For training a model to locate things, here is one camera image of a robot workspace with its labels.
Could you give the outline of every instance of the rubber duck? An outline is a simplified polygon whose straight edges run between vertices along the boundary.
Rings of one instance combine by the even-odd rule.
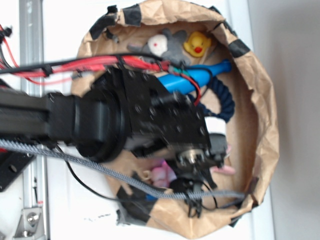
[[[210,46],[211,38],[206,37],[199,31],[193,32],[189,39],[183,43],[184,49],[195,58],[201,58]]]

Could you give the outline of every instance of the braided cable sleeve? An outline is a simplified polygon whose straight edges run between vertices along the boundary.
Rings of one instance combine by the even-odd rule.
[[[174,199],[174,200],[186,200],[186,199],[201,199],[203,197],[226,197],[226,198],[238,198],[238,199],[244,199],[245,194],[231,191],[231,190],[216,190],[216,191],[202,191],[202,192],[192,192],[186,195],[185,193],[178,192],[178,193],[164,193],[160,190],[157,190],[154,187],[151,187],[150,185],[132,178],[130,176],[124,175],[120,172],[117,172],[115,170],[112,170],[110,168],[107,168],[103,165],[100,165],[94,161],[72,156],[65,153],[55,152],[50,149],[42,149],[35,145],[29,145],[21,142],[14,142],[6,139],[0,139],[0,148],[4,148],[8,151],[14,151],[19,153],[26,153],[26,154],[33,154],[33,155],[43,155],[47,157],[53,157],[58,159],[64,159],[76,164],[83,165],[85,167],[88,167],[90,169],[96,170],[100,173],[106,174],[112,178],[118,179],[120,181],[124,181],[128,183],[129,185],[144,191],[145,193],[158,198],[158,199]]]

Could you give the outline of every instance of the connector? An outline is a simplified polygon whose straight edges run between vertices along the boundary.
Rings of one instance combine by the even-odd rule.
[[[0,44],[2,44],[5,37],[10,37],[12,34],[12,28],[6,27],[2,31],[0,31]]]

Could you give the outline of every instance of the brown paper bag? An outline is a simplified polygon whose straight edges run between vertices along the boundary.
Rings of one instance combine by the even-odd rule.
[[[78,57],[128,52],[129,43],[143,45],[164,28],[172,33],[186,30],[190,35],[201,31],[210,36],[212,45],[203,57],[189,56],[193,65],[213,65],[223,59],[232,62],[232,71],[219,74],[218,78],[228,86],[235,101],[235,114],[227,124],[226,139],[232,151],[226,164],[234,167],[236,174],[214,173],[213,179],[218,189],[243,192],[247,196],[238,207],[204,210],[200,218],[189,218],[188,206],[183,201],[159,199],[149,203],[122,203],[119,220],[196,239],[232,224],[263,202],[279,158],[275,93],[255,54],[230,30],[220,14],[181,0],[147,0],[120,11],[114,6],[109,7],[108,13],[99,18],[84,36]],[[82,96],[98,75],[74,80],[72,93]],[[214,93],[206,94],[201,102],[213,112],[219,112],[219,101]],[[144,180],[146,171],[157,164],[157,161],[137,159],[123,151],[107,166]],[[108,178],[108,182],[119,198],[132,193],[135,197],[143,194],[118,180]]]

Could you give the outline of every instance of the blue object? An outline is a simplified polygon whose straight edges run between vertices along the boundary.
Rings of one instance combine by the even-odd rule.
[[[207,85],[211,79],[209,70],[213,76],[221,73],[228,73],[231,71],[231,63],[229,60],[223,60],[216,65],[193,65],[187,69],[190,76],[198,83],[200,87]],[[181,76],[175,76],[173,74],[167,74],[158,78],[164,87],[170,92],[180,92],[182,94],[188,94],[193,92],[195,87],[185,78]]]

